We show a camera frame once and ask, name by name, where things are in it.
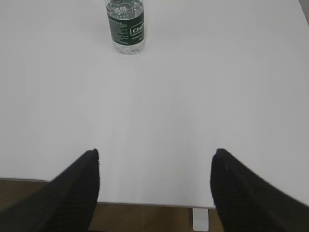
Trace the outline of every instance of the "plastic water bottle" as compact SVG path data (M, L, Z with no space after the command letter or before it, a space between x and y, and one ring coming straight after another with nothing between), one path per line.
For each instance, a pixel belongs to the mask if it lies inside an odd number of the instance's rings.
M106 9L116 50L139 53L145 46L142 0L106 0Z

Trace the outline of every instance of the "white table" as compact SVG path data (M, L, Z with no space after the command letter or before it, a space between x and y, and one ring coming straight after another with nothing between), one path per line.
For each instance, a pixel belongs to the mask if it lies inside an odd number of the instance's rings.
M99 201L212 207L225 148L309 205L309 27L297 0L146 0L114 50L103 0L0 0L0 176L100 152Z

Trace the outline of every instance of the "green label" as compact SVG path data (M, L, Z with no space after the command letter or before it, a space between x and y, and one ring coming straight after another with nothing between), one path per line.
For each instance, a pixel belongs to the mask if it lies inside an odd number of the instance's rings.
M144 12L137 18L119 20L108 16L112 39L122 45L135 45L144 39Z

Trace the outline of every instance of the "brown floor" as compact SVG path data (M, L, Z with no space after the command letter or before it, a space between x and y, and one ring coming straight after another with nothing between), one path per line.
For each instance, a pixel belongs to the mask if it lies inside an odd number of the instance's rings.
M0 211L31 195L42 182L0 179ZM224 232L217 211L211 209L210 232ZM90 226L105 232L192 232L192 209L98 204Z

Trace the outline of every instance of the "water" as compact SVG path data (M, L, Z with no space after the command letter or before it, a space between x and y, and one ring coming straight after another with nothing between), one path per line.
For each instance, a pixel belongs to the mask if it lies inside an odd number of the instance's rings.
M107 13L111 18L127 20L138 18L144 11L143 4L140 0L111 0L107 6ZM113 45L119 53L136 54L145 46L145 39L135 45L122 45L113 40Z

